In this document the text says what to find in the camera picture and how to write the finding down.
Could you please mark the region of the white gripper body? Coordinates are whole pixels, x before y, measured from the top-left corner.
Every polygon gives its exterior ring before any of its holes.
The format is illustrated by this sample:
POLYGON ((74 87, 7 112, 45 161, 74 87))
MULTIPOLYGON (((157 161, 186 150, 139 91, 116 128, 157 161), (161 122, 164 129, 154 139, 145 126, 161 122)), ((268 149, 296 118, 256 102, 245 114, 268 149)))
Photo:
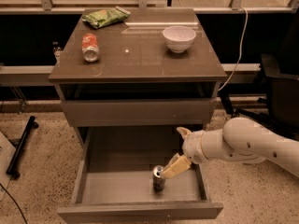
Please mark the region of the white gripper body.
POLYGON ((183 153, 188 158, 188 160, 194 164, 200 164, 208 161, 208 158, 205 156, 202 149, 203 135, 204 131, 187 131, 187 133, 183 135, 183 153))

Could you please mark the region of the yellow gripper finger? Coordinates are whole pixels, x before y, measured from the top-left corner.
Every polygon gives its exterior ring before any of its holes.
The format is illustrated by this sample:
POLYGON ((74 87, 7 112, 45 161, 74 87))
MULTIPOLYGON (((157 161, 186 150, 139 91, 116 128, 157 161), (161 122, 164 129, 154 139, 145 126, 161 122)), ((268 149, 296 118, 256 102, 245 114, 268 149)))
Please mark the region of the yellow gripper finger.
POLYGON ((184 155, 175 154, 161 171, 162 179, 170 179, 187 171, 192 163, 184 155))
POLYGON ((181 135, 183 139, 186 139, 191 131, 185 127, 177 127, 178 133, 181 135))

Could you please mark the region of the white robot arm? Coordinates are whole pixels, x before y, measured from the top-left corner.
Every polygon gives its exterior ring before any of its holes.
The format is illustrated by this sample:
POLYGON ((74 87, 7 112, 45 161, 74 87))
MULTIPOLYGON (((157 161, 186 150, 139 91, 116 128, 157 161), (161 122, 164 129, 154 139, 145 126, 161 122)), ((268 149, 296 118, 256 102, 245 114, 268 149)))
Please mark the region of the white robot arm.
POLYGON ((183 154, 175 154, 160 172, 170 179, 192 164, 211 160, 259 163, 269 160, 299 176, 299 142, 280 136, 247 118, 229 119, 222 129, 191 132, 177 127, 183 138, 183 154))

